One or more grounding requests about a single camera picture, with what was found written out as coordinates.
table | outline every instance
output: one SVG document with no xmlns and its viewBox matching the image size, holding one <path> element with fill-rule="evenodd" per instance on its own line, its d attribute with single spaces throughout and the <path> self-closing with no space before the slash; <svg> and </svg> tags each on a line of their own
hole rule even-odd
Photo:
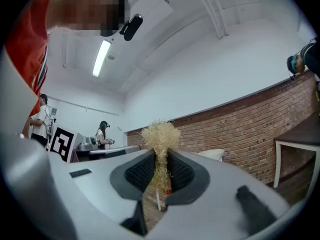
<svg viewBox="0 0 320 240">
<path fill-rule="evenodd" d="M 315 112 L 306 120 L 286 133 L 274 138 L 276 151 L 276 166 L 273 187 L 277 188 L 281 169 L 281 145 L 315 151 L 315 164 L 310 186 L 306 197 L 309 197 L 318 179 L 320 170 L 320 120 L 319 113 Z"/>
</svg>

dried grass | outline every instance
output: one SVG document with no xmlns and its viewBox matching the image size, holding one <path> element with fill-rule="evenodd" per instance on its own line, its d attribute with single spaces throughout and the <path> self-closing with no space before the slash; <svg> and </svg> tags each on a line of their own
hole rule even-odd
<svg viewBox="0 0 320 240">
<path fill-rule="evenodd" d="M 156 155 L 151 187 L 166 193 L 171 188 L 167 170 L 167 151 L 178 147 L 180 131 L 170 122 L 154 121 L 141 131 L 141 135 L 146 142 L 146 146 L 153 149 Z"/>
</svg>

table leg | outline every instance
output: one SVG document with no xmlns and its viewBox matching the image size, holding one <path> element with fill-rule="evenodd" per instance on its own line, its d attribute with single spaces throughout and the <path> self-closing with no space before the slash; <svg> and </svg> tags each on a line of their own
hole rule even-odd
<svg viewBox="0 0 320 240">
<path fill-rule="evenodd" d="M 314 187 L 315 187 L 317 179 L 318 179 L 319 170 L 320 170 L 320 148 L 319 148 L 319 150 L 317 150 L 315 152 L 315 163 L 314 163 L 314 168 L 313 168 L 313 174 L 312 174 L 312 179 L 310 182 L 308 192 L 306 193 L 306 198 L 309 198 L 312 191 L 314 190 Z"/>
<path fill-rule="evenodd" d="M 275 176 L 273 187 L 277 188 L 279 184 L 280 178 L 280 168 L 281 168 L 281 145 L 275 141 L 275 153 L 276 153 L 276 161 L 275 161 Z"/>
</svg>

white cloth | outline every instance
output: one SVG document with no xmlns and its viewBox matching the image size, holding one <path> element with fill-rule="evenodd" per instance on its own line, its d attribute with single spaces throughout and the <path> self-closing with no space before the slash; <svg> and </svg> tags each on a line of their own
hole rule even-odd
<svg viewBox="0 0 320 240">
<path fill-rule="evenodd" d="M 40 112 L 34 116 L 35 119 L 40 119 L 43 123 L 41 126 L 33 126 L 33 132 L 36 135 L 40 135 L 47 138 L 47 128 L 50 124 L 49 109 L 47 105 L 42 105 L 40 107 Z"/>
<path fill-rule="evenodd" d="M 97 143 L 98 146 L 101 145 L 100 138 L 99 138 L 100 135 L 102 135 L 102 137 L 104 139 L 104 134 L 103 134 L 102 130 L 99 129 L 95 135 L 95 142 Z"/>
</svg>

white wall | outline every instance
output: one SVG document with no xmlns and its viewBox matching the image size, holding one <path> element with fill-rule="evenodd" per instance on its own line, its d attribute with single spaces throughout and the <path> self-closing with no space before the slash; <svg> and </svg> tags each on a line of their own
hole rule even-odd
<svg viewBox="0 0 320 240">
<path fill-rule="evenodd" d="M 57 109 L 57 123 L 84 136 L 94 136 L 101 121 L 110 128 L 106 137 L 115 140 L 111 148 L 127 145 L 122 131 L 124 100 L 98 84 L 82 80 L 74 69 L 65 69 L 48 57 L 48 72 L 42 93 L 48 96 L 48 106 Z"/>
<path fill-rule="evenodd" d="M 157 119 L 204 111 L 270 87 L 289 77 L 287 58 L 305 42 L 266 19 L 230 28 L 186 47 L 159 66 L 125 103 L 125 131 Z"/>
</svg>

